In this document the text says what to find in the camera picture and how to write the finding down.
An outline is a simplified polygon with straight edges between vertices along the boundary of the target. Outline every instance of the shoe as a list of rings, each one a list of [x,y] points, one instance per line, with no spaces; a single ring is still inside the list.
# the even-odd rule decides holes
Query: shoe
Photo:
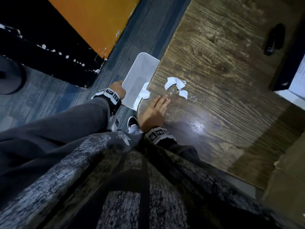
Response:
[[[128,126],[128,129],[130,129],[130,127],[132,125],[139,125],[137,119],[135,117],[129,117],[128,118],[128,121],[127,121],[127,126]]]

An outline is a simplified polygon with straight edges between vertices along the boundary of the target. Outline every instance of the black and white marker band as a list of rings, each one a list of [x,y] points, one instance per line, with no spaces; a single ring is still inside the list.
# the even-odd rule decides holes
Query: black and white marker band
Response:
[[[152,128],[145,137],[149,139],[152,143],[157,144],[159,141],[169,138],[174,139],[176,141],[175,137],[170,134],[170,132],[162,127]]]
[[[122,101],[120,100],[120,96],[110,88],[105,88],[98,91],[94,96],[92,96],[91,99],[95,97],[101,97],[107,101],[110,108],[110,117],[116,114],[116,112],[118,111],[119,107],[122,104]]]

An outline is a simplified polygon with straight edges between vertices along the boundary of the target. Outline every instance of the orange panel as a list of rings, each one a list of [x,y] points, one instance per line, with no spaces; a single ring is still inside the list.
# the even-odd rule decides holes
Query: orange panel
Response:
[[[102,58],[108,58],[140,0],[49,0]]]

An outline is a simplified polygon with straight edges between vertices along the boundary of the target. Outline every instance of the wooden tabletop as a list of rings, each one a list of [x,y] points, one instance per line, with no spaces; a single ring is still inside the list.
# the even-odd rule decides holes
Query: wooden tabletop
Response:
[[[268,86],[304,11],[305,0],[192,0],[152,78],[150,99],[171,99],[166,127],[201,160],[265,189],[274,162],[301,135],[305,111]],[[285,46],[263,54],[269,31],[286,26]],[[188,99],[167,77],[186,80]]]

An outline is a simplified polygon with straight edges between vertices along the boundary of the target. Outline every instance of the hand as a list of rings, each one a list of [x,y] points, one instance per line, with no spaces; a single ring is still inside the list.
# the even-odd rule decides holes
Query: hand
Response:
[[[118,82],[114,82],[112,85],[109,86],[111,90],[114,90],[117,94],[119,94],[120,99],[124,99],[126,95],[126,91],[124,88],[122,88],[123,80],[120,80]]]
[[[148,133],[154,127],[162,127],[164,122],[164,113],[170,99],[165,95],[162,98],[157,96],[139,117],[139,126],[144,133]]]

